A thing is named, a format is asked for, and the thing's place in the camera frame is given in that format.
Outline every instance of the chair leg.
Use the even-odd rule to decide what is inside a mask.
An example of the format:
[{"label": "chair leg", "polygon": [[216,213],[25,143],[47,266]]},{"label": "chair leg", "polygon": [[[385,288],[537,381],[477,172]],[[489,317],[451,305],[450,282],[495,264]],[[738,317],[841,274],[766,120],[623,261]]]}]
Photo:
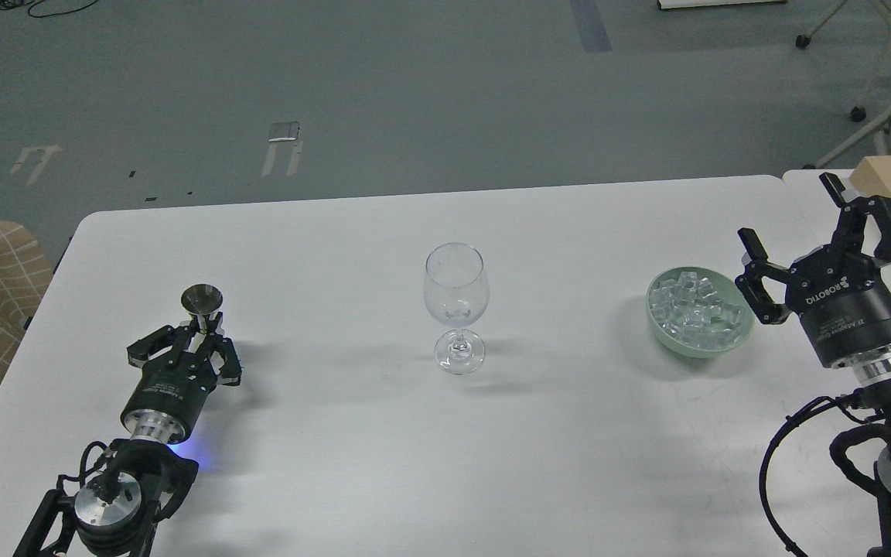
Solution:
[{"label": "chair leg", "polygon": [[810,28],[810,31],[806,31],[806,34],[796,36],[796,46],[800,47],[800,49],[806,49],[807,45],[810,45],[810,39],[813,39],[814,35],[817,35],[817,31],[820,31],[821,27],[824,27],[824,24],[830,18],[834,17],[834,14],[838,13],[838,10],[841,10],[841,7],[848,2],[848,0],[837,0],[834,6],[831,6],[831,10],[828,11],[827,14],[824,14],[823,19],[820,22],[817,22],[817,25],[814,25],[813,28]]},{"label": "chair leg", "polygon": [[824,155],[824,158],[815,162],[814,165],[817,166],[818,169],[826,168],[828,163],[837,159],[843,152],[848,151],[848,149],[853,147],[856,142],[861,141],[866,136],[869,136],[869,134],[876,133],[884,124],[889,122],[891,122],[891,101],[889,102],[887,109],[882,111],[881,114],[876,116],[871,122],[862,126],[862,129],[856,131],[852,137],[847,138],[844,142],[838,145],[838,147],[832,149],[831,152]]},{"label": "chair leg", "polygon": [[[885,22],[887,27],[889,28],[889,39],[888,42],[885,43],[885,47],[883,47],[882,52],[879,53],[878,60],[876,61],[876,71],[873,71],[869,75],[869,79],[865,82],[862,88],[862,94],[859,95],[859,99],[855,102],[856,109],[864,109],[864,105],[867,99],[869,99],[869,95],[876,85],[876,78],[879,77],[885,70],[886,64],[888,63],[889,56],[891,54],[891,10],[888,6],[886,6],[882,0],[870,0],[871,4],[882,18],[882,21]],[[852,109],[852,120],[855,122],[860,122],[864,118],[855,119],[855,113],[853,113]]]}]

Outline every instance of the white table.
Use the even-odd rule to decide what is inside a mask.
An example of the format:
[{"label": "white table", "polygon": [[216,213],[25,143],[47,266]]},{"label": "white table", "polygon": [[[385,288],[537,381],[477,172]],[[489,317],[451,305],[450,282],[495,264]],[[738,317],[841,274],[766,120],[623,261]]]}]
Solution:
[{"label": "white table", "polygon": [[[644,292],[676,265],[738,275],[740,226],[774,261],[805,254],[828,236],[804,216],[772,176],[89,216],[0,389],[0,555],[89,441],[126,436],[125,347],[209,282],[244,380],[180,446],[202,469],[155,557],[781,556],[761,455],[783,416],[855,379],[821,369],[795,318],[713,361],[674,356]],[[446,241],[480,248],[491,283],[487,361],[464,378],[432,363],[443,327],[422,302]],[[876,503],[827,456],[849,424],[813,420],[770,473],[814,556],[878,545]]]}]

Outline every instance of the black cable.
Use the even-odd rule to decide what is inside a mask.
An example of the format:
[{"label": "black cable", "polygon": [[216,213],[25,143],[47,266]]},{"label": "black cable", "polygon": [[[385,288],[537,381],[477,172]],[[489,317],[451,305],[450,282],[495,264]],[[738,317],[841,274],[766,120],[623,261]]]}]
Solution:
[{"label": "black cable", "polygon": [[85,10],[86,8],[90,8],[91,6],[94,6],[95,4],[98,3],[98,0],[91,0],[91,2],[88,2],[84,6],[81,6],[80,8],[75,8],[74,10],[68,10],[66,12],[54,12],[53,14],[42,14],[42,15],[35,15],[34,13],[32,13],[32,10],[36,6],[39,6],[40,4],[43,4],[44,2],[46,2],[46,0],[32,1],[32,3],[29,4],[29,7],[26,9],[26,14],[29,15],[29,17],[31,17],[31,18],[37,18],[37,19],[52,18],[54,15],[74,14],[75,12],[80,12],[81,10]]},{"label": "black cable", "polygon": [[[95,447],[102,449],[102,455],[98,457],[98,460],[95,461],[95,465],[91,467],[89,470],[85,470],[88,466],[88,455],[91,454],[91,450]],[[81,465],[78,466],[78,475],[77,476],[67,476],[66,473],[61,473],[57,476],[57,489],[64,489],[64,482],[77,482],[78,487],[84,487],[85,480],[88,479],[88,476],[91,476],[92,473],[96,473],[102,469],[102,466],[105,466],[106,462],[108,462],[108,454],[106,451],[108,450],[108,446],[102,441],[92,441],[88,443],[88,447],[84,448],[84,452],[81,453]]]},{"label": "black cable", "polygon": [[772,514],[770,503],[768,503],[766,482],[768,480],[768,466],[772,460],[772,455],[775,454],[775,449],[779,446],[779,443],[785,440],[790,432],[800,425],[803,425],[808,419],[812,419],[812,417],[816,415],[821,415],[821,413],[832,408],[841,410],[845,416],[848,416],[848,419],[862,424],[881,419],[881,415],[873,415],[870,416],[869,419],[861,420],[857,419],[851,412],[848,412],[846,406],[851,405],[857,398],[859,398],[858,391],[853,392],[851,395],[838,396],[838,398],[830,398],[830,396],[818,396],[817,398],[814,398],[813,401],[803,405],[803,408],[800,408],[795,415],[786,416],[786,423],[782,424],[782,427],[780,427],[774,437],[772,437],[770,444],[768,444],[768,448],[765,450],[765,456],[763,457],[761,467],[758,470],[758,496],[761,498],[761,507],[765,512],[765,518],[768,519],[768,523],[772,526],[772,530],[775,531],[775,535],[779,536],[779,539],[786,545],[786,551],[796,555],[796,557],[807,557],[807,554],[803,553],[803,550],[796,545],[796,542],[793,542],[793,539],[781,528],[779,522],[775,519],[775,515]]}]

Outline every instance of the glass base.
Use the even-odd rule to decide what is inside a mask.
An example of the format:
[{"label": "glass base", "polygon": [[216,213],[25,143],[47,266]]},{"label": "glass base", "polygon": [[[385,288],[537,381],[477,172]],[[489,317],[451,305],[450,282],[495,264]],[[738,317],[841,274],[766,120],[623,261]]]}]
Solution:
[{"label": "glass base", "polygon": [[452,329],[435,343],[435,362],[455,376],[464,376],[480,369],[487,356],[483,339],[468,329]]}]

